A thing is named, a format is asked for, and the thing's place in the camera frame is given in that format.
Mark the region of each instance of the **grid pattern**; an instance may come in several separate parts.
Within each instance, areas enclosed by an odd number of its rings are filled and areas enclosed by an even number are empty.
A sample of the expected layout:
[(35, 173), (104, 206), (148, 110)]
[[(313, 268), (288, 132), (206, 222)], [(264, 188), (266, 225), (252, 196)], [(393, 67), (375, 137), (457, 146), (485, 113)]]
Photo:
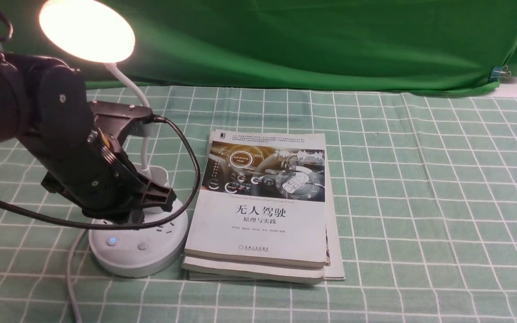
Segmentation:
[[(104, 272), (86, 244), (74, 288), (91, 322), (517, 322), (517, 100), (411, 94), (146, 87), (199, 163), (209, 131), (326, 134), (344, 282), (314, 287), (191, 282), (170, 268), (145, 279)], [(89, 100), (139, 104), (127, 89)], [(150, 163), (184, 200), (194, 174), (158, 126)], [(126, 150), (139, 162), (141, 140)], [(45, 170), (0, 144), (0, 199), (85, 221), (39, 185)], [(72, 322), (63, 278), (76, 230), (0, 211), (0, 323)]]

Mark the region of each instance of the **stack of books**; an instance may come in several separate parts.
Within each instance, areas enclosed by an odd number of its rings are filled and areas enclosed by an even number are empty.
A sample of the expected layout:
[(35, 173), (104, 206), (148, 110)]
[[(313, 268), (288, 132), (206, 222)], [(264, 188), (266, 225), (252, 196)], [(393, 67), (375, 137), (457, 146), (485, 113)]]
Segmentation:
[(212, 131), (183, 268), (192, 280), (344, 280), (324, 134)]

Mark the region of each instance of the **glowing lamp light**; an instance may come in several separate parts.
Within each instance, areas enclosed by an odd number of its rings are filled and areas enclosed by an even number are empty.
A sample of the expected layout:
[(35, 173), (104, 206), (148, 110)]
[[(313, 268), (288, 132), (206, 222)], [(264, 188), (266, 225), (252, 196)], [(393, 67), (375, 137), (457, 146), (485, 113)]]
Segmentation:
[(94, 0), (49, 0), (39, 25), (51, 42), (86, 61), (117, 63), (135, 47), (135, 33), (119, 13)]

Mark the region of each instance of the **lamp base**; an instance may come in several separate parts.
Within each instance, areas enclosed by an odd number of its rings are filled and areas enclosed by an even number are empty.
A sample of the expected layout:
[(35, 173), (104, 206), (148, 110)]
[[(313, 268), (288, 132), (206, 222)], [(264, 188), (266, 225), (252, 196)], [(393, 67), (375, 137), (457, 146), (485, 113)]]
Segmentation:
[[(151, 166), (153, 179), (168, 186), (168, 174)], [(182, 203), (175, 200), (173, 209)], [(166, 218), (170, 213), (158, 207), (145, 209), (145, 223)], [(92, 223), (109, 224), (95, 219)], [(160, 272), (181, 254), (187, 238), (188, 216), (182, 213), (170, 223), (144, 230), (89, 231), (89, 244), (99, 264), (115, 275), (139, 278)]]

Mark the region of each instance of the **white power strip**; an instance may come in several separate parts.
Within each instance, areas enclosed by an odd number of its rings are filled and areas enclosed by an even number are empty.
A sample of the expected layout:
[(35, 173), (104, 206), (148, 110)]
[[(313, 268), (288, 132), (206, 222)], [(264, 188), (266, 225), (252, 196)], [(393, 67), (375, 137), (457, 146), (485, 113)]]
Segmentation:
[[(164, 168), (151, 166), (152, 177), (158, 183), (168, 186), (168, 175)], [(173, 203), (173, 210), (182, 206), (179, 200)], [(164, 219), (170, 213), (159, 207), (145, 209), (145, 223)], [(110, 222), (94, 219), (92, 223)], [(155, 274), (172, 264), (181, 254), (187, 238), (187, 212), (170, 223), (143, 230), (89, 231), (89, 244), (98, 262), (107, 271), (125, 277), (144, 277)]]

